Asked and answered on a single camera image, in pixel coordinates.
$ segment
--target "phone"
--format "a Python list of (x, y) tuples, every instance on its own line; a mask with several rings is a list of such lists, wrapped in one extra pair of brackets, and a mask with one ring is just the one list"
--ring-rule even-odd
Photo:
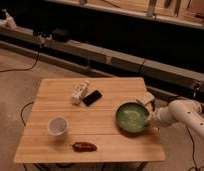
[(93, 102), (100, 99), (101, 97), (102, 97), (102, 94), (98, 90), (95, 90), (94, 92), (89, 94), (87, 97), (85, 97), (83, 99), (83, 102), (86, 106), (90, 106)]

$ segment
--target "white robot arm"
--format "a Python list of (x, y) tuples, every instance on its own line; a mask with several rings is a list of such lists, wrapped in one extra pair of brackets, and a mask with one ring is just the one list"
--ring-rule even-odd
[(204, 118), (199, 114), (202, 108), (194, 100), (175, 100), (167, 107), (160, 108), (151, 115), (150, 123), (157, 127), (167, 127), (181, 122), (192, 128), (204, 139)]

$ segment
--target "white cup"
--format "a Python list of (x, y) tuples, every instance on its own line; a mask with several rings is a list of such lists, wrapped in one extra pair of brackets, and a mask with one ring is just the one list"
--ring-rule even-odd
[(48, 133), (52, 136), (61, 136), (63, 135), (68, 128), (68, 122), (67, 119), (58, 116), (50, 120), (47, 126)]

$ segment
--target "wooden table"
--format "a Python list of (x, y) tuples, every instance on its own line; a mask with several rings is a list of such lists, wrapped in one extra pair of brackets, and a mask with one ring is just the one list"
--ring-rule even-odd
[[(89, 80), (89, 93), (99, 90), (103, 97), (86, 107), (74, 106), (70, 95), (77, 84)], [(163, 161), (165, 154), (156, 128), (130, 136), (115, 124), (115, 112), (125, 102), (135, 102), (147, 89), (142, 78), (75, 78), (42, 81), (27, 126), (15, 154), (15, 163), (94, 163)], [(64, 139), (47, 132), (55, 116), (67, 118)], [(74, 152), (71, 144), (87, 141), (97, 145), (95, 152)]]

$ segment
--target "shelf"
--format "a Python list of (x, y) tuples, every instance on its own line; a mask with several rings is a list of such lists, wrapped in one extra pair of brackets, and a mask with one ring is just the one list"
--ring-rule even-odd
[[(135, 8), (131, 7), (131, 5), (126, 5), (126, 6), (124, 5), (124, 7), (122, 8), (123, 0), (118, 0), (117, 4), (114, 3), (117, 6), (120, 5), (120, 8), (114, 7), (113, 5), (105, 3), (102, 0), (89, 0), (88, 3), (84, 5), (80, 5), (79, 0), (44, 0), (44, 1), (204, 30), (204, 26), (202, 23), (192, 22), (185, 19), (185, 12), (186, 12), (186, 7), (188, 5), (188, 0), (181, 1), (179, 14), (177, 16), (174, 15), (175, 1), (173, 1), (174, 3), (172, 3), (169, 9), (167, 10), (162, 8), (163, 0), (158, 0), (157, 6), (155, 9), (156, 17), (146, 16), (147, 3), (149, 1), (146, 1), (147, 3), (145, 3), (144, 1), (143, 3), (142, 0), (138, 0), (138, 3), (136, 3), (136, 5), (134, 6)], [(117, 0), (109, 0), (108, 2), (113, 3), (113, 2), (117, 2)]]

